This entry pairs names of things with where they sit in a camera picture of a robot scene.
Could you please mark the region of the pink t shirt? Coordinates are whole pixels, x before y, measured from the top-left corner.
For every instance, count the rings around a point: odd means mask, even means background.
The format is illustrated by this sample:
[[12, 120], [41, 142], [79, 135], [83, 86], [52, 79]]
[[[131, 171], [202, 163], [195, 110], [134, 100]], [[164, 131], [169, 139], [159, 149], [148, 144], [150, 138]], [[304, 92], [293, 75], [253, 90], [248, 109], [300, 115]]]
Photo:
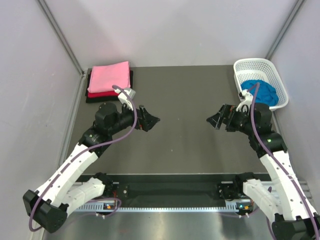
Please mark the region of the pink t shirt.
[[114, 85], [122, 89], [129, 88], [131, 86], [130, 80], [130, 64], [128, 61], [94, 66], [87, 90], [91, 94], [96, 94], [112, 91]]

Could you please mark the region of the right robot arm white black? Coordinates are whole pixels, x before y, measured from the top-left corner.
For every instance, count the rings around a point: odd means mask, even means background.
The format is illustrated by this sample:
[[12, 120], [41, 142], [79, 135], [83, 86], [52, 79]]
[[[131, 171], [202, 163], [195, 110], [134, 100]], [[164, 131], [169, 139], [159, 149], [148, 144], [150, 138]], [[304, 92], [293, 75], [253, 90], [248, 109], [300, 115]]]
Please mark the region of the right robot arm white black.
[[265, 214], [276, 240], [318, 240], [320, 215], [310, 204], [292, 168], [288, 148], [282, 136], [272, 129], [269, 106], [256, 103], [237, 111], [235, 105], [224, 104], [207, 122], [216, 130], [225, 124], [227, 132], [241, 132], [248, 137], [270, 176], [269, 192], [252, 172], [236, 175], [233, 192], [239, 198], [249, 197]]

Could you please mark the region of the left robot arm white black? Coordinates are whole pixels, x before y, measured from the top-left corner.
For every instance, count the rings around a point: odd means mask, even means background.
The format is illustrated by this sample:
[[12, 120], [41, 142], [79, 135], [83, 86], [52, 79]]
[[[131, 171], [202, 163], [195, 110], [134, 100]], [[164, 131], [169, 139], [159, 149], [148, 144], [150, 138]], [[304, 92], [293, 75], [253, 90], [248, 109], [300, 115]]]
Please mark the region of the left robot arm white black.
[[113, 181], [105, 173], [96, 173], [76, 188], [73, 185], [116, 142], [113, 135], [127, 128], [148, 132], [160, 121], [143, 105], [134, 108], [127, 103], [122, 104], [121, 111], [114, 103], [103, 103], [94, 117], [92, 126], [83, 133], [57, 171], [35, 191], [28, 190], [23, 195], [31, 232], [44, 228], [49, 233], [55, 233], [76, 209], [96, 198], [111, 198], [118, 209], [121, 201], [113, 194]]

